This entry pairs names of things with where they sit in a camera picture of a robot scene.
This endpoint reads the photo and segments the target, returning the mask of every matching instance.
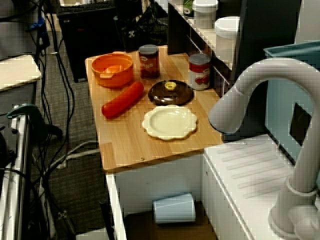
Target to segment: white cabinet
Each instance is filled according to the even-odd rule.
[[[183,193],[202,200],[203,154],[138,169],[107,174],[114,227],[118,240],[126,240],[123,218],[152,210],[152,202]]]
[[[225,188],[217,173],[204,156],[202,170],[202,199],[206,214],[219,240],[247,240]]]

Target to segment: black computer case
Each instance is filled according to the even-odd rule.
[[[87,78],[85,59],[123,48],[114,21],[116,15],[113,1],[109,7],[95,10],[58,9],[57,17],[76,83]]]

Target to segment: orange bowl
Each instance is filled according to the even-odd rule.
[[[106,88],[120,88],[133,78],[132,58],[114,51],[97,57],[91,65],[97,83]]]

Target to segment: faucet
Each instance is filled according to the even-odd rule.
[[[303,88],[313,103],[313,114],[292,175],[269,212],[271,229],[286,240],[320,240],[320,213],[315,207],[320,171],[320,72],[302,61],[276,57],[249,66],[233,87],[209,111],[212,127],[235,133],[246,114],[249,99],[262,82],[281,79]]]

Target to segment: yellow knob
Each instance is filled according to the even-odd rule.
[[[165,83],[164,87],[168,90],[168,91],[173,91],[175,90],[177,84],[173,81],[168,81]]]

